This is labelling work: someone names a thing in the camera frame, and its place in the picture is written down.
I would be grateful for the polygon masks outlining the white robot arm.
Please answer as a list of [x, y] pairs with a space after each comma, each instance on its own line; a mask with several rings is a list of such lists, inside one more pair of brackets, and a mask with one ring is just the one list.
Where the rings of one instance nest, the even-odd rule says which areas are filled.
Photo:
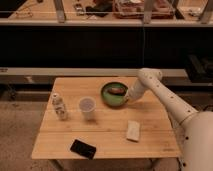
[[161, 83], [160, 69], [142, 68], [128, 89], [128, 100], [150, 90], [184, 129], [182, 171], [213, 171], [213, 112], [198, 111]]

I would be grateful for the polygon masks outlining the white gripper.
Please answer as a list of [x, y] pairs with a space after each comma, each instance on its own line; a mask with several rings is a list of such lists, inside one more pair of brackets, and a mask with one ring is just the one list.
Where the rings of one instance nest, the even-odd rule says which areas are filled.
[[136, 80], [135, 83], [128, 88], [126, 97], [129, 100], [137, 101], [144, 95], [146, 90], [147, 88], [139, 80]]

